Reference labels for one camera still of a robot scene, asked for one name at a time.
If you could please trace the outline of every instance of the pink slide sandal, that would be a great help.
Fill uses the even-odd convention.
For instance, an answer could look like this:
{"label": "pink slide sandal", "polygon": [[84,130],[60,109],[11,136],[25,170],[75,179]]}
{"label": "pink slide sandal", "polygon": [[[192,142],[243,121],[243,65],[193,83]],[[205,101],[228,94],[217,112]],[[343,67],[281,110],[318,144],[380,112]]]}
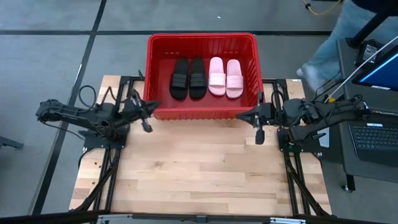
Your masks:
{"label": "pink slide sandal", "polygon": [[209,67],[209,91],[216,96],[225,94],[225,80],[223,60],[219,57],[213,57],[210,60]]}
{"label": "pink slide sandal", "polygon": [[241,64],[238,60],[229,60],[226,65],[226,96],[238,98],[243,93],[243,76]]}

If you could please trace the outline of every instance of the cable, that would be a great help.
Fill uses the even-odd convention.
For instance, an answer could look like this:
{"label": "cable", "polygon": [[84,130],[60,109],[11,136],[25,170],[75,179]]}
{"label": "cable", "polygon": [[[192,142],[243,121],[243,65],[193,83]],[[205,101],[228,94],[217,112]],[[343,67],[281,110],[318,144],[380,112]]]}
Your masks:
{"label": "cable", "polygon": [[356,70],[349,75],[348,78],[346,78],[346,80],[339,86],[337,87],[337,89],[335,91],[333,91],[333,93],[331,93],[329,95],[329,97],[325,100],[325,103],[331,98],[331,96],[333,96],[333,94],[335,94],[346,82],[348,82],[348,80],[359,70],[362,68],[362,66],[364,66],[368,61],[370,61],[375,55],[377,55],[379,52],[381,52],[383,49],[385,49],[388,45],[390,45],[391,43],[393,43],[396,39],[398,39],[398,35],[396,37],[394,37],[392,40],[390,40],[390,42],[388,42],[386,45],[384,45],[382,48],[380,48],[377,52],[375,52],[372,56],[370,56],[368,59],[366,59],[366,61],[364,61],[358,68],[356,68]]}
{"label": "cable", "polygon": [[[327,88],[325,91],[323,91],[321,94],[319,94],[319,96],[322,96],[324,93],[326,93],[327,91],[329,91],[331,88],[337,86],[337,85],[340,84],[341,82],[342,82],[342,80],[339,81],[339,82],[336,82],[336,83],[333,84],[331,87]],[[314,100],[313,100],[312,102],[313,102],[313,103],[314,103],[314,102],[319,102],[319,101],[315,101],[319,96],[317,96],[316,98],[314,98]]]}
{"label": "cable", "polygon": [[310,4],[310,3],[307,3],[305,0],[303,0],[303,2],[304,2],[304,4],[305,4],[305,8],[308,9],[312,14],[314,14],[314,15],[316,15],[316,16],[322,16],[322,15],[328,13],[328,12],[329,12],[330,10],[332,10],[334,7],[336,7],[337,4],[339,4],[339,3],[341,2],[341,0],[338,0],[334,5],[332,5],[331,8],[329,8],[329,9],[327,9],[327,10],[321,12],[321,13],[317,13],[317,12],[315,12],[314,10],[312,10],[311,4]]}
{"label": "cable", "polygon": [[[277,93],[280,97],[282,97],[282,102],[284,102],[285,101],[285,96],[284,96],[284,94],[281,92],[281,91],[279,91],[279,90],[274,90],[272,93],[271,93],[271,103],[273,104],[273,105],[275,105],[275,103],[274,103],[274,95],[275,95],[275,93]],[[280,118],[280,116],[282,115],[282,110],[278,110],[278,112],[277,112],[278,114],[278,118]]]}
{"label": "cable", "polygon": [[84,157],[87,153],[91,152],[91,150],[92,150],[92,149],[90,149],[90,150],[87,149],[87,151],[85,151],[85,152],[79,157],[79,162],[78,162],[78,165],[77,165],[77,169],[80,168],[81,160],[83,159],[83,157]]}
{"label": "cable", "polygon": [[[94,93],[94,100],[93,100],[93,103],[91,104],[91,106],[88,105],[88,104],[86,104],[86,103],[83,101],[83,99],[81,98],[81,91],[82,91],[84,88],[90,88],[90,89],[93,90],[93,93]],[[96,101],[96,99],[97,99],[97,92],[95,92],[94,87],[92,87],[91,85],[82,86],[82,87],[79,89],[79,94],[78,94],[78,96],[79,96],[80,102],[81,102],[83,105],[85,105],[86,107],[88,107],[89,110],[94,108],[94,106],[95,106],[95,101]]]}
{"label": "cable", "polygon": [[331,115],[333,114],[333,112],[335,111],[335,109],[336,109],[337,107],[334,107],[333,109],[331,109],[331,111],[329,112],[329,116],[328,116],[328,122],[327,122],[327,124],[329,123],[329,121],[330,121],[330,118],[331,118]]}
{"label": "cable", "polygon": [[50,127],[53,127],[53,128],[57,128],[57,129],[59,129],[59,130],[66,131],[66,132],[68,132],[68,133],[70,133],[70,134],[73,134],[73,135],[75,135],[76,137],[80,138],[81,140],[85,140],[85,139],[83,139],[82,137],[80,137],[78,134],[74,133],[73,131],[69,131],[69,130],[66,130],[65,128],[60,128],[60,127],[57,127],[57,126],[54,126],[54,125],[51,125],[51,124],[46,124],[46,123],[43,122],[43,121],[40,121],[40,122],[41,122],[42,124],[44,124],[44,125],[47,125],[47,126],[50,126]]}
{"label": "cable", "polygon": [[116,101],[116,97],[114,97],[114,95],[113,95],[112,87],[109,86],[108,89],[106,89],[106,92],[104,94],[104,98],[102,98],[101,104],[103,104],[105,102],[106,96],[108,95],[109,91],[111,92],[112,98]]}
{"label": "cable", "polygon": [[315,91],[315,97],[314,97],[314,99],[312,100],[312,102],[314,102],[319,96],[322,96],[325,92],[327,92],[328,90],[330,90],[330,88],[329,88],[329,89],[327,89],[326,91],[324,91],[323,93],[319,94],[319,96],[317,96],[317,95],[318,95],[318,90],[319,90],[320,88],[324,87],[325,85],[327,85],[328,83],[330,83],[330,81],[334,80],[334,79],[338,76],[338,74],[340,74],[340,70],[338,71],[338,73],[337,73],[333,78],[329,79],[325,84],[323,84],[322,86],[320,86],[319,88],[317,88],[317,90]]}

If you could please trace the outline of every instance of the monitor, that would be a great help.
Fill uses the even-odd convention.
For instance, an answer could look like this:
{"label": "monitor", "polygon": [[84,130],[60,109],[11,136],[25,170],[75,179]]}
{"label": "monitor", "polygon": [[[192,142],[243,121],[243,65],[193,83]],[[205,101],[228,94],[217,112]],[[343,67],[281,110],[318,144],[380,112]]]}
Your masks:
{"label": "monitor", "polygon": [[377,65],[361,72],[353,83],[398,91],[398,45],[383,55]]}

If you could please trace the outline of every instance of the black cable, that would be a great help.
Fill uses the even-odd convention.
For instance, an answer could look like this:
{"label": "black cable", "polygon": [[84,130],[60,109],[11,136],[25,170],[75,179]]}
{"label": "black cable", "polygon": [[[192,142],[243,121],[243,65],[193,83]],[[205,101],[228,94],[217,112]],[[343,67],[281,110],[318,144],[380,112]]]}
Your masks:
{"label": "black cable", "polygon": [[83,159],[83,157],[84,157],[87,153],[91,152],[91,150],[92,150],[92,149],[87,149],[87,151],[85,151],[85,152],[79,157],[79,162],[78,162],[77,169],[80,169],[81,160]]}
{"label": "black cable", "polygon": [[[272,105],[275,105],[275,103],[274,103],[274,97],[275,97],[275,100],[276,100],[276,94],[275,93],[277,93],[280,97],[282,97],[282,102],[284,102],[285,101],[285,96],[284,96],[284,94],[281,92],[281,91],[279,91],[279,90],[274,90],[272,93],[271,93],[271,103],[272,103]],[[279,108],[278,108],[278,112],[277,112],[277,116],[278,116],[278,119],[280,120],[280,116],[282,115],[282,110],[280,110]]]}
{"label": "black cable", "polygon": [[342,81],[336,82],[336,83],[333,84],[331,87],[329,87],[329,88],[327,88],[325,91],[323,91],[323,93],[319,94],[319,96],[322,96],[324,93],[326,93],[327,91],[329,91],[331,88],[337,86],[337,85],[340,84],[341,82],[342,82]]}
{"label": "black cable", "polygon": [[52,128],[57,128],[57,129],[59,129],[59,130],[66,131],[66,132],[68,132],[68,133],[70,133],[70,134],[73,134],[73,135],[75,135],[76,137],[80,138],[81,140],[85,140],[85,139],[83,139],[82,137],[80,137],[78,134],[74,133],[73,131],[69,131],[69,130],[66,130],[65,128],[60,128],[60,127],[57,127],[57,126],[54,126],[54,125],[51,125],[51,124],[46,124],[46,123],[43,122],[43,121],[40,121],[40,122],[41,122],[42,124],[47,125],[47,126],[50,126],[50,127],[52,127]]}
{"label": "black cable", "polygon": [[329,112],[329,116],[328,116],[328,119],[327,119],[327,124],[329,123],[330,118],[331,118],[331,115],[333,114],[333,112],[335,111],[336,108],[337,108],[337,107],[334,107],[334,108]]}
{"label": "black cable", "polygon": [[281,91],[279,91],[279,90],[275,90],[275,91],[273,91],[273,92],[271,93],[271,103],[272,103],[273,105],[275,105],[275,104],[274,104],[274,95],[275,95],[275,93],[277,93],[280,97],[282,97],[282,102],[285,101],[285,96],[284,96],[284,94],[283,94]]}
{"label": "black cable", "polygon": [[[94,93],[94,100],[93,100],[93,103],[91,104],[91,106],[88,105],[87,103],[85,103],[85,102],[83,101],[83,99],[81,98],[81,91],[82,91],[84,88],[90,88],[90,89],[93,90],[93,93]],[[97,92],[95,91],[94,87],[92,87],[91,85],[82,86],[82,87],[79,89],[79,94],[78,94],[78,96],[79,96],[80,102],[81,102],[83,105],[85,105],[86,107],[88,107],[88,110],[91,110],[91,109],[94,108],[95,102],[96,102],[96,100],[97,100]]]}
{"label": "black cable", "polygon": [[334,80],[334,79],[338,76],[338,74],[340,74],[340,71],[338,71],[337,74],[336,74],[333,78],[329,79],[326,83],[324,83],[322,86],[320,86],[319,88],[317,88],[317,90],[315,91],[315,97],[314,97],[314,99],[312,100],[313,102],[314,102],[319,96],[322,96],[322,94],[324,94],[324,93],[326,92],[326,91],[324,91],[322,94],[319,94],[319,96],[317,96],[317,95],[318,95],[318,90],[319,90],[320,88],[324,87],[325,85],[327,85],[328,83],[330,83],[330,81]]}
{"label": "black cable", "polygon": [[108,95],[109,91],[111,92],[112,98],[116,101],[116,97],[114,97],[114,95],[113,95],[112,87],[109,86],[108,89],[106,89],[106,92],[104,94],[104,98],[102,98],[101,104],[103,104],[105,102],[106,96]]}

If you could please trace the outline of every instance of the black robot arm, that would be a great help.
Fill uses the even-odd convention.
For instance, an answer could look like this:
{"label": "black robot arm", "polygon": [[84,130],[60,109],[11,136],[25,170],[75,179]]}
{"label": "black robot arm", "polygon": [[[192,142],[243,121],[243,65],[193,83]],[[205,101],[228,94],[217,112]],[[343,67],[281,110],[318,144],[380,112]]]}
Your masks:
{"label": "black robot arm", "polygon": [[[131,97],[124,101],[124,108],[112,103],[95,104],[89,109],[77,108],[60,103],[58,100],[47,100],[40,103],[36,116],[40,122],[64,121],[91,130],[99,137],[108,141],[118,141],[129,131],[126,126],[138,119],[142,120],[144,131],[151,132],[147,118],[159,106],[156,101],[143,101],[136,90],[132,90]],[[86,136],[89,132],[80,131]]]}
{"label": "black robot arm", "polygon": [[322,137],[317,133],[319,130],[344,121],[366,120],[370,114],[361,96],[333,103],[292,99],[284,102],[281,111],[277,111],[272,103],[264,103],[263,99],[263,93],[260,93],[257,106],[236,116],[257,128],[256,144],[264,142],[264,125],[288,128],[290,142],[296,144]]}

